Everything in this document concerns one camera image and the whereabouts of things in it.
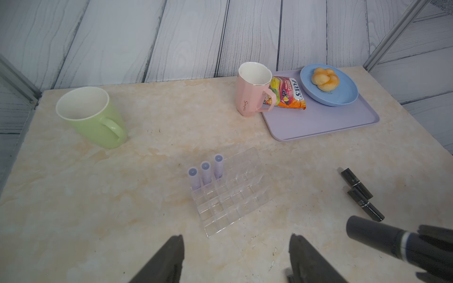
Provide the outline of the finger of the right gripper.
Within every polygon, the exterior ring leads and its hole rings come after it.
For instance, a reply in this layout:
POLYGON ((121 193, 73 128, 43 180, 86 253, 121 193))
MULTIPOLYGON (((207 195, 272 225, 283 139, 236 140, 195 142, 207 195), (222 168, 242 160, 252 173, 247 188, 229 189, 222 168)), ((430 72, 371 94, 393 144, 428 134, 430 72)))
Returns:
POLYGON ((452 271, 440 272, 437 274, 417 272, 416 277, 424 283, 453 283, 452 271))
POLYGON ((430 226, 420 225, 418 234, 421 239, 430 243, 437 248, 452 248, 453 247, 453 230, 430 226))

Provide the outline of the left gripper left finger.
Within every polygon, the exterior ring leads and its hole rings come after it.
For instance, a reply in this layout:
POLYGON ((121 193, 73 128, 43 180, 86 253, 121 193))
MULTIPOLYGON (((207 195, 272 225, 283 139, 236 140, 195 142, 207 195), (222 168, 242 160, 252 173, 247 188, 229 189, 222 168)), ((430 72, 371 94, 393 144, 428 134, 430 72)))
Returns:
POLYGON ((130 283, 178 283, 184 258, 183 236, 171 236, 130 283))

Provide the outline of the clear acrylic lipstick organizer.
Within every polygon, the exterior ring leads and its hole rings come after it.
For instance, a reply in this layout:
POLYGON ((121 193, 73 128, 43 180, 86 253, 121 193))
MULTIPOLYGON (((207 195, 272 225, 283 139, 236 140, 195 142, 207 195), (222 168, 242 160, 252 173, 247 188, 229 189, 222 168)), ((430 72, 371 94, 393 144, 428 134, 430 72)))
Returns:
POLYGON ((199 189, 191 189, 187 175, 191 197, 208 237, 261 208, 273 198, 277 188, 254 147, 224 157, 224 173, 220 179, 214 176, 214 157, 208 161, 212 171, 210 184, 203 184, 201 163, 196 167, 202 185, 199 189))

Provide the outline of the lavender lipstick tube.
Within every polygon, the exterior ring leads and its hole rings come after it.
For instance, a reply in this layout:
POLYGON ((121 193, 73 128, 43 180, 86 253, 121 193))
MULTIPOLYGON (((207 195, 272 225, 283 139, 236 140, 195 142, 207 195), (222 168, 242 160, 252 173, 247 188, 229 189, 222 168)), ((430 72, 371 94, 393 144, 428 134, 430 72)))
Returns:
POLYGON ((189 176, 189 181, 191 184, 191 189, 193 191, 199 189, 202 186, 201 180, 199 177, 199 173, 198 173, 198 169, 196 167, 190 167, 188 169, 188 176, 189 176))
POLYGON ((224 157, 221 154, 216 154, 214 157, 214 176, 216 179, 222 178, 224 173, 224 157))
POLYGON ((203 161, 201 163, 201 176, 204 185, 210 184, 212 182, 212 171, 210 162, 203 161))

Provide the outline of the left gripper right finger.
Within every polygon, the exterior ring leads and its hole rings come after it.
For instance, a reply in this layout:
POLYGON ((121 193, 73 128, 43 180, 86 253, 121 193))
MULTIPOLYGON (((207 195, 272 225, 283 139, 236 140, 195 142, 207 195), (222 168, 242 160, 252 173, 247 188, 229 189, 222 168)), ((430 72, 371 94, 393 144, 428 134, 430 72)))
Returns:
POLYGON ((292 274, 289 283, 346 283, 347 281, 301 235, 292 234, 289 243, 292 274))

